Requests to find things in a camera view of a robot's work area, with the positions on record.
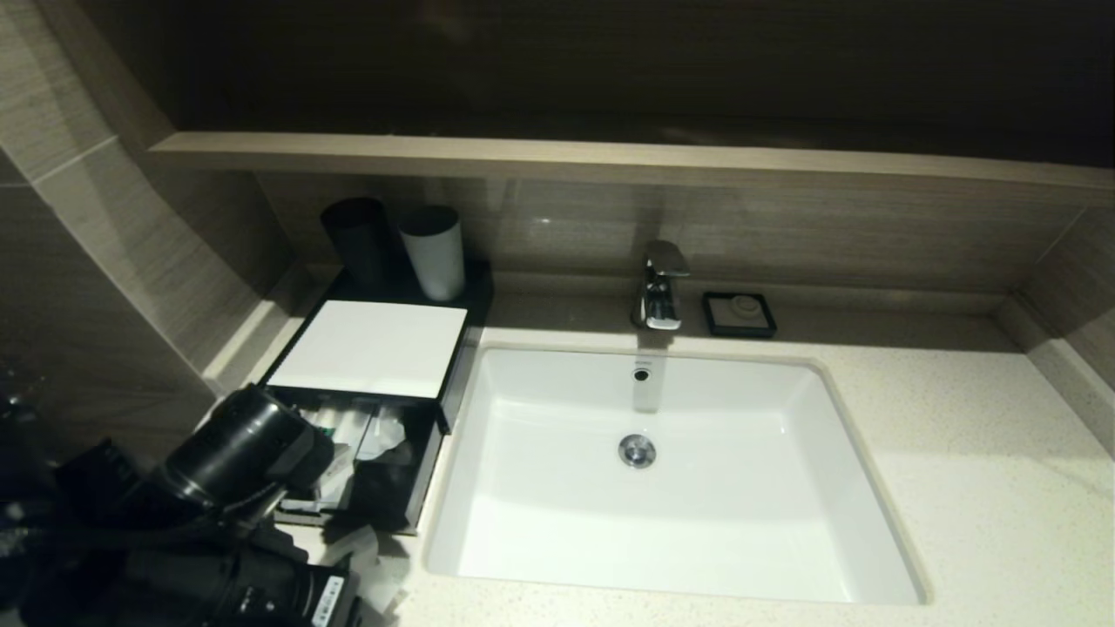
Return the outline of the black drawer with metal handle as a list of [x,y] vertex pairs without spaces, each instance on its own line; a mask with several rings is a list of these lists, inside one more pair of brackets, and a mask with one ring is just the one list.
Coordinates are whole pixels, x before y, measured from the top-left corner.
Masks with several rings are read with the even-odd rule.
[[370,525],[382,532],[414,536],[442,451],[445,434],[442,405],[437,401],[294,390],[287,390],[280,397],[291,401],[294,409],[316,428],[314,414],[320,408],[337,408],[340,414],[350,408],[366,408],[371,417],[382,406],[401,408],[407,438],[382,457],[357,462],[351,492],[342,508],[332,509],[332,503],[328,503],[320,512],[308,509],[307,505],[314,505],[314,484],[287,493],[274,512],[278,523],[324,528],[332,533]]

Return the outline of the clear plastic wrapper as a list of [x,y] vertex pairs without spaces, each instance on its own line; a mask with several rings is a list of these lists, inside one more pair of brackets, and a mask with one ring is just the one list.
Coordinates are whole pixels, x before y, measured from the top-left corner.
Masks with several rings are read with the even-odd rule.
[[360,444],[355,453],[358,462],[370,462],[382,457],[385,454],[398,448],[407,438],[405,421],[403,421],[401,408],[388,408],[382,406],[374,417],[368,419],[368,425]]

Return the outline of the black tumbler cup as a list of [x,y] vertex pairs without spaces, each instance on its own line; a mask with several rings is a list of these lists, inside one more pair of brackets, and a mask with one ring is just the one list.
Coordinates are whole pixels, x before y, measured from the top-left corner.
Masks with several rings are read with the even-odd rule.
[[324,209],[320,222],[355,282],[371,291],[394,283],[397,245],[379,199],[342,199]]

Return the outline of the black storage box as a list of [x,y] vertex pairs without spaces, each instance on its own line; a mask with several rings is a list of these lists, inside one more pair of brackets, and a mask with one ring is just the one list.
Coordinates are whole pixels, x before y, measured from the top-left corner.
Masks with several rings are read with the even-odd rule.
[[[413,271],[413,267],[406,260],[398,260],[395,263],[395,280],[391,286],[382,291],[371,291],[363,288],[358,282],[355,282],[351,274],[348,271],[342,271],[342,273],[337,274],[334,281],[328,287],[322,299],[311,309],[310,314],[307,314],[304,321],[295,330],[294,337],[287,343],[287,346],[279,354],[279,357],[261,378],[261,384],[275,390],[275,393],[284,394],[287,390],[294,390],[295,394],[340,394],[340,395],[359,395],[359,396],[374,396],[374,397],[386,397],[386,398],[405,398],[405,401],[437,401],[442,405],[443,416],[443,431],[445,434],[450,434],[456,423],[460,404],[463,401],[463,390],[466,388],[467,382],[471,377],[471,366],[473,366],[476,357],[477,346],[479,338],[484,330],[487,317],[489,317],[489,306],[493,301],[495,293],[495,284],[493,280],[493,274],[491,274],[489,263],[482,260],[466,260],[463,263],[465,267],[465,279],[466,284],[463,289],[463,295],[450,301],[433,301],[427,298],[421,292],[421,286],[419,286],[417,278]],[[318,390],[318,389],[301,389],[301,388],[275,388],[274,386],[268,385],[266,377],[278,368],[279,361],[282,361],[283,357],[287,357],[287,353],[294,346],[295,339],[299,338],[300,334],[309,326],[309,321],[317,314],[318,309],[328,300],[347,300],[347,301],[361,301],[361,302],[386,302],[386,303],[413,303],[413,305],[424,305],[434,307],[446,307],[446,308],[462,308],[466,310],[466,321],[463,325],[463,331],[458,338],[455,353],[453,358],[450,358],[449,372],[446,374],[445,380],[443,380],[442,392],[435,398],[410,398],[401,396],[390,396],[390,395],[370,395],[370,394],[357,394],[348,392],[337,392],[337,390]]]

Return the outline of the white long plain packet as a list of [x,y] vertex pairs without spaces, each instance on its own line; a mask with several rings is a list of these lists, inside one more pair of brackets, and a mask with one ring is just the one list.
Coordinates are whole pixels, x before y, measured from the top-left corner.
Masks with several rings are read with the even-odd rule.
[[334,431],[334,479],[331,480],[332,509],[342,508],[355,476],[362,442],[371,422],[371,414],[366,408],[350,408],[340,414],[338,428]]

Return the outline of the white long packet green label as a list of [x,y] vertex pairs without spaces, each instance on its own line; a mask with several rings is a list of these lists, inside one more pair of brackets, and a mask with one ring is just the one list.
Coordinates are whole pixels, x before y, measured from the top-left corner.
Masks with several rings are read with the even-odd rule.
[[334,490],[351,465],[351,461],[347,460],[350,445],[347,444],[341,433],[340,423],[340,412],[337,408],[320,408],[314,414],[314,424],[329,436],[332,444],[331,461],[314,485],[314,505],[307,505],[314,512],[320,512],[328,503],[334,503],[338,500],[338,496],[334,496]]

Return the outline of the white square pad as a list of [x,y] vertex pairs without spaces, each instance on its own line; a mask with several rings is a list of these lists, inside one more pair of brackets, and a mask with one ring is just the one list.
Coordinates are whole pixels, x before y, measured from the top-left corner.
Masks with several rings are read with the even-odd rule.
[[328,300],[268,385],[435,398],[466,316],[462,308]]

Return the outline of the white tumbler cup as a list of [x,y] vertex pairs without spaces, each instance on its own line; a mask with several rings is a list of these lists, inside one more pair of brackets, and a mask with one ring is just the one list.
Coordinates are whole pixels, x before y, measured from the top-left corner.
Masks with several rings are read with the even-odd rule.
[[457,210],[421,206],[407,210],[398,221],[421,292],[433,301],[450,301],[463,295],[465,267]]

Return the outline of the white rectangular sink basin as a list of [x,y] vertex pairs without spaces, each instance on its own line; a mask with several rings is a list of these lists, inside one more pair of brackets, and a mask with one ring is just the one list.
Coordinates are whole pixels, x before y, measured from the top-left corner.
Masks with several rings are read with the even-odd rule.
[[[653,441],[650,467],[618,442]],[[806,361],[489,348],[425,565],[462,578],[923,604],[828,377]]]

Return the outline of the chrome faucet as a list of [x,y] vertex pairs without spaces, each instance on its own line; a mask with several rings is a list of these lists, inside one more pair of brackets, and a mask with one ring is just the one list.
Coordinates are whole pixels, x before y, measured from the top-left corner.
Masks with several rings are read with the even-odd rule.
[[673,281],[692,274],[679,247],[665,239],[653,239],[644,247],[636,305],[631,320],[637,329],[677,332],[681,329]]

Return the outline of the black square soap dish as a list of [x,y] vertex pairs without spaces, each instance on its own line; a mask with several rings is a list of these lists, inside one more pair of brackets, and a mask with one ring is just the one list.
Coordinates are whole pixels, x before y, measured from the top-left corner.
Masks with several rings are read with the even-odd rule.
[[[762,319],[741,319],[733,314],[729,301],[738,295],[752,296],[763,306]],[[741,339],[770,339],[778,332],[778,325],[769,305],[759,293],[717,293],[706,291],[701,298],[708,332],[716,337]]]

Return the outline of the wooden wall ledge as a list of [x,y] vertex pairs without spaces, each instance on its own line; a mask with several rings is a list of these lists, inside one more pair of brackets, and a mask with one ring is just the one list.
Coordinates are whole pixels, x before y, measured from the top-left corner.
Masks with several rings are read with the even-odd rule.
[[1115,193],[1112,168],[801,148],[180,131],[147,153],[166,165],[194,168],[689,186],[946,182],[978,189],[1035,186],[1082,199]]

